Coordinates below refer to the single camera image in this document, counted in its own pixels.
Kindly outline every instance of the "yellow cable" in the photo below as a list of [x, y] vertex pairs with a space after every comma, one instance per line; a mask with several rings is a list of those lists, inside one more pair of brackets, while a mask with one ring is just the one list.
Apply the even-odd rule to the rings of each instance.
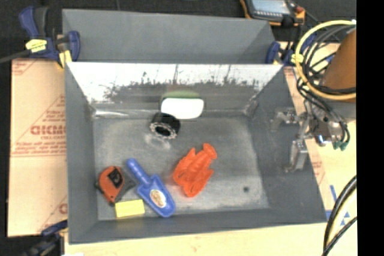
[[313, 27], [312, 29], [310, 29], [307, 33], [305, 33], [305, 35], [300, 39], [300, 42], [297, 45], [297, 48], [295, 50], [295, 65], [296, 65], [296, 68], [298, 70], [298, 74], [301, 77], [301, 79], [303, 81], [303, 84], [307, 85], [308, 88], [312, 92], [314, 92], [315, 94], [317, 94], [318, 96], [320, 96], [322, 98], [327, 98], [329, 100], [349, 100], [351, 98], [355, 98], [356, 97], [356, 93], [342, 94], [342, 95], [331, 95], [331, 94], [327, 94], [327, 93], [321, 92], [318, 89], [314, 88], [308, 82], [308, 79], [306, 78], [306, 76], [304, 75], [304, 73], [302, 71], [302, 67], [301, 67], [301, 63], [300, 63], [300, 58], [302, 58], [302, 57], [300, 57], [300, 55], [301, 55], [300, 54], [301, 46], [304, 44], [304, 42], [307, 40], [307, 38], [311, 34], [313, 34], [314, 32], [316, 32], [319, 29], [330, 27], [330, 26], [335, 26], [335, 25], [350, 25], [350, 26], [353, 26], [355, 24], [356, 24], [356, 22], [351, 22], [349, 20], [332, 20], [330, 22], [321, 23], [321, 24]]

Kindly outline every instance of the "white object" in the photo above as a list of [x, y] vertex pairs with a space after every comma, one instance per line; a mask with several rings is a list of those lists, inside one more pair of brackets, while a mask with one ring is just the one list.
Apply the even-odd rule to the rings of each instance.
[[161, 112], [177, 119], [198, 118], [203, 109], [204, 100], [201, 98], [165, 98], [161, 103]]

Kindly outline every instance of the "black roll of tape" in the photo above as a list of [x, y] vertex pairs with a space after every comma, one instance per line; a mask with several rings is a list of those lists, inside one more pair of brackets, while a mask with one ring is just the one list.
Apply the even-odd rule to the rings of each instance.
[[179, 132], [180, 121], [172, 115], [158, 112], [149, 127], [159, 137], [172, 139], [176, 138]]

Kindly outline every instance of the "tape measure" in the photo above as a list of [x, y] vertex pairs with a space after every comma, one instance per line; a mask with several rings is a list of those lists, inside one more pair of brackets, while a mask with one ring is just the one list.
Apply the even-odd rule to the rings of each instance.
[[110, 166], [105, 168], [99, 175], [95, 183], [104, 198], [111, 204], [115, 204], [127, 192], [127, 190], [134, 187], [135, 182], [130, 179], [122, 170], [117, 166]]

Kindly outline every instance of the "cardboard sheet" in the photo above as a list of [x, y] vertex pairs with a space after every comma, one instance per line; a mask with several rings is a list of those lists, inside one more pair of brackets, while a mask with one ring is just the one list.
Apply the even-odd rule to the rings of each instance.
[[12, 63], [8, 236], [39, 234], [67, 218], [64, 70]]

